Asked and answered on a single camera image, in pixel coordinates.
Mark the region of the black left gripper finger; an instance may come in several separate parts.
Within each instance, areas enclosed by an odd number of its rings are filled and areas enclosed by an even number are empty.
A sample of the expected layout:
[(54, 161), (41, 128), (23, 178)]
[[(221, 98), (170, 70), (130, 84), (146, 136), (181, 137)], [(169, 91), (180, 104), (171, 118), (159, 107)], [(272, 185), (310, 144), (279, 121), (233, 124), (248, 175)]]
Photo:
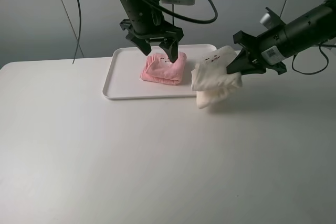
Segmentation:
[(178, 43), (176, 38), (162, 38), (159, 47), (166, 53), (171, 63), (175, 63), (178, 59)]
[(137, 38), (133, 34), (127, 34), (126, 39), (133, 43), (144, 55), (148, 56), (151, 53), (151, 45), (145, 39)]

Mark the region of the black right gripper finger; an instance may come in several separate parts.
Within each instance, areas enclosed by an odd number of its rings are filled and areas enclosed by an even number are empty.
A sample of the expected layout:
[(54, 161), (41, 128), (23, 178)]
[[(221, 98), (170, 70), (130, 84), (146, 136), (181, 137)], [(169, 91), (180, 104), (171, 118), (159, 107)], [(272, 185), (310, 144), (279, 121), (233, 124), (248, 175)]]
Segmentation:
[(248, 57), (249, 52), (241, 50), (238, 56), (226, 67), (227, 73), (240, 73), (241, 75), (266, 73), (266, 69), (262, 65), (252, 63)]
[(256, 50), (256, 37), (250, 34), (247, 34), (243, 31), (237, 32), (233, 36), (234, 44), (239, 44), (246, 51), (255, 51)]

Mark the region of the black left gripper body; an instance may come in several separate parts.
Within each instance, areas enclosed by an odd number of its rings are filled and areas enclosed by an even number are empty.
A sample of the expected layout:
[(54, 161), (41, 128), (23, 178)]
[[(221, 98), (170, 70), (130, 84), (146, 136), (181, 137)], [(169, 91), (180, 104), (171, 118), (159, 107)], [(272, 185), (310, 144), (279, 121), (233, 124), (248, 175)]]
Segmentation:
[(133, 44), (173, 44), (183, 38), (182, 28), (167, 21), (161, 21), (156, 26), (153, 23), (139, 23), (124, 19), (120, 27), (128, 32), (126, 39)]

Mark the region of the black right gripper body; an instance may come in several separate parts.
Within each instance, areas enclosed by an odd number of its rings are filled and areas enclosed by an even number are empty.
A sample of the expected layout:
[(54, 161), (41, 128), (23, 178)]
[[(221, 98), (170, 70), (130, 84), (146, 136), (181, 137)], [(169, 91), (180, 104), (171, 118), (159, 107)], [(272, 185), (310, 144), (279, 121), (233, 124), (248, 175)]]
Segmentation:
[(244, 33), (244, 48), (249, 66), (244, 70), (247, 74), (263, 74), (267, 69), (274, 70), (278, 75), (287, 72), (280, 52), (281, 43), (286, 40), (283, 31), (267, 31), (255, 37)]

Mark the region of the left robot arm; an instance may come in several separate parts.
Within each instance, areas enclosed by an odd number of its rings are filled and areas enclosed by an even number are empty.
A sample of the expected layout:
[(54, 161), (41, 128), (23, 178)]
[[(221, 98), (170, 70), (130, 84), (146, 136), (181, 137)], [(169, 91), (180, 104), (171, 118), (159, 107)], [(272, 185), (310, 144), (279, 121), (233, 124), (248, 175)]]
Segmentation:
[(144, 54), (152, 51), (151, 43), (158, 42), (170, 62), (178, 58), (178, 43), (183, 37), (181, 28), (167, 22), (159, 10), (158, 0), (120, 0), (128, 18), (120, 23), (128, 31), (126, 39)]

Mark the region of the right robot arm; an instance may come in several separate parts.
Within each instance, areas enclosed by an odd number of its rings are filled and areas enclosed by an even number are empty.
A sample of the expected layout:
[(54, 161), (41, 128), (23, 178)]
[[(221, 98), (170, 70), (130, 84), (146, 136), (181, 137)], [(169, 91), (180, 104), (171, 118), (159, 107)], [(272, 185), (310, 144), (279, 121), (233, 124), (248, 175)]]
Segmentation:
[(243, 31), (233, 36), (242, 50), (227, 66), (227, 73), (264, 74), (267, 69), (286, 73), (285, 59), (313, 46), (322, 48), (335, 38), (335, 0), (325, 0), (288, 24), (268, 9), (260, 23), (267, 30), (257, 37)]

